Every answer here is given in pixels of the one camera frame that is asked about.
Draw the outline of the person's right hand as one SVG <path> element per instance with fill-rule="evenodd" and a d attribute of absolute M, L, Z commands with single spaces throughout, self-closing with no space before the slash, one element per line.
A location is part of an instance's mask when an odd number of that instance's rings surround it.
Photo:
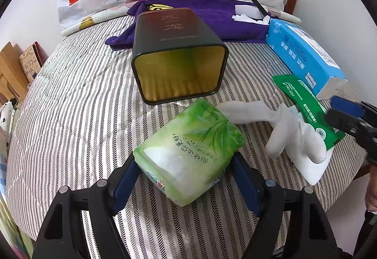
<path fill-rule="evenodd" d="M 377 211 L 377 168 L 372 166 L 369 172 L 369 183 L 365 194 L 365 205 L 369 212 Z"/>

